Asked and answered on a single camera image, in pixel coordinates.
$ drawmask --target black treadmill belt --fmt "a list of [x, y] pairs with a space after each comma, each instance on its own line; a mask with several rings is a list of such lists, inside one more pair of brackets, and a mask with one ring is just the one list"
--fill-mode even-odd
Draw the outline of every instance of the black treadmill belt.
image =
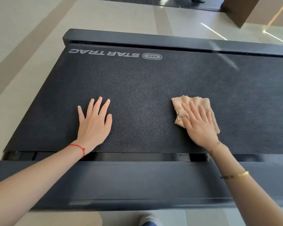
[[283, 154], [283, 58], [80, 44], [65, 48], [5, 151], [61, 150], [76, 139], [77, 106], [102, 96], [113, 124], [95, 151], [202, 152], [174, 125], [181, 95], [210, 99], [233, 153]]

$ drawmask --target treadmill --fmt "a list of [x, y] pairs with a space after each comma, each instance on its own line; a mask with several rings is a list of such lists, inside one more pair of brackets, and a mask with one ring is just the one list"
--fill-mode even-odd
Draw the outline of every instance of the treadmill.
[[171, 98], [209, 98], [226, 144], [283, 206], [283, 46], [70, 29], [0, 160], [0, 181], [76, 139], [77, 106], [111, 100], [112, 129], [34, 210], [234, 207]]

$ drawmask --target white shoe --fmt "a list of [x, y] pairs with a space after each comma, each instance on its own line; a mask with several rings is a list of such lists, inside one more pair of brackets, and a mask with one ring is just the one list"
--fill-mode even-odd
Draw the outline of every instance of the white shoe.
[[139, 226], [142, 226], [144, 223], [153, 222], [157, 226], [163, 226], [159, 219], [153, 214], [144, 215], [139, 221]]

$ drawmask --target oval arrow logo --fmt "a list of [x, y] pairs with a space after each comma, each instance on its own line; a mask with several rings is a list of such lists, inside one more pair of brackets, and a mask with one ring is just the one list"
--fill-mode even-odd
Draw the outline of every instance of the oval arrow logo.
[[143, 53], [142, 57], [144, 59], [154, 59], [154, 60], [162, 59], [162, 56], [160, 54], [152, 54], [152, 53]]

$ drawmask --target tan towel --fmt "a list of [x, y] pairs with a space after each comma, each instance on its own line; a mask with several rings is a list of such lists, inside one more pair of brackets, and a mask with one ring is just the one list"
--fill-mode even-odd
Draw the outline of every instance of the tan towel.
[[217, 125], [217, 122], [216, 122], [215, 114], [214, 114], [214, 112], [213, 112], [213, 110], [211, 108], [210, 99], [208, 99], [208, 98], [200, 98], [200, 97], [190, 98], [188, 96], [181, 96], [181, 97], [178, 97], [178, 98], [172, 98], [171, 101], [173, 103], [173, 106], [174, 106], [176, 114], [177, 114], [177, 117], [176, 117], [176, 120], [175, 120], [175, 124], [185, 128], [185, 126], [183, 124], [183, 121], [182, 121], [182, 117], [186, 116], [186, 117], [189, 118], [189, 115], [183, 109], [182, 103], [184, 102], [190, 108], [190, 101], [193, 101], [195, 106], [196, 106], [196, 108], [197, 108], [197, 110], [198, 110], [198, 112], [199, 112], [199, 108], [198, 108], [199, 105], [203, 106], [205, 113], [207, 113], [208, 111], [211, 111], [211, 116], [212, 116], [212, 122], [213, 122], [213, 125], [214, 125], [214, 129], [215, 129], [217, 134], [220, 133], [220, 129], [219, 129], [219, 127]]

